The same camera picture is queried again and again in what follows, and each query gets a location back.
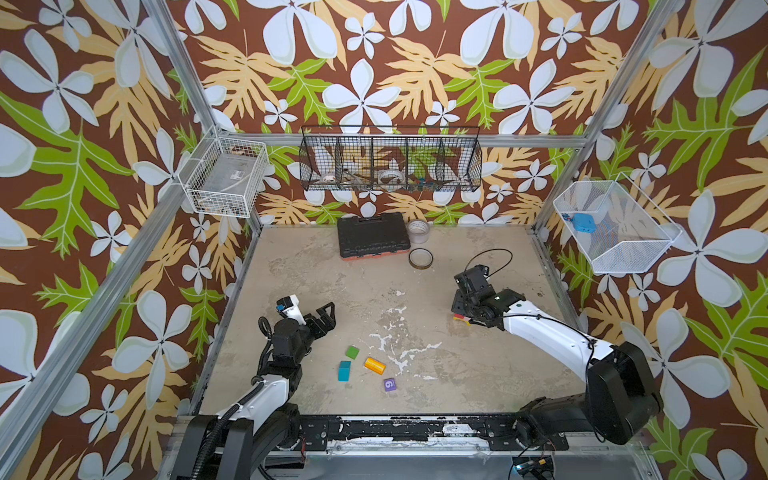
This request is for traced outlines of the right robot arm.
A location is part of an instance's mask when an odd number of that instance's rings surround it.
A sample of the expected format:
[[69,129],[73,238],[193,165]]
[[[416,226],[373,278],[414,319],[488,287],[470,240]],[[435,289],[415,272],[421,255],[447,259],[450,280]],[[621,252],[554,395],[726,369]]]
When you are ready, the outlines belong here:
[[590,336],[558,320],[524,295],[489,283],[489,268],[476,265],[454,276],[451,311],[471,325],[497,328],[528,341],[584,382],[584,392],[540,397],[515,415],[516,441],[542,446],[564,433],[592,432],[599,440],[628,443],[663,410],[663,400],[645,354]]

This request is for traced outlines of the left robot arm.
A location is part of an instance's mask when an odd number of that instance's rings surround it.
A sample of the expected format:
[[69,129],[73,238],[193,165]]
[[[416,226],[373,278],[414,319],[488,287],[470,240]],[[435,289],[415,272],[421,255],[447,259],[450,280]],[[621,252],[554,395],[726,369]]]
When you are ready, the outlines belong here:
[[300,440],[300,413],[289,402],[302,378],[302,360],[312,344],[337,325],[335,304],[303,314],[295,295],[276,302],[280,320],[261,316],[266,344],[249,390],[228,408],[196,415],[184,432],[172,479],[270,479],[266,459],[277,447]]

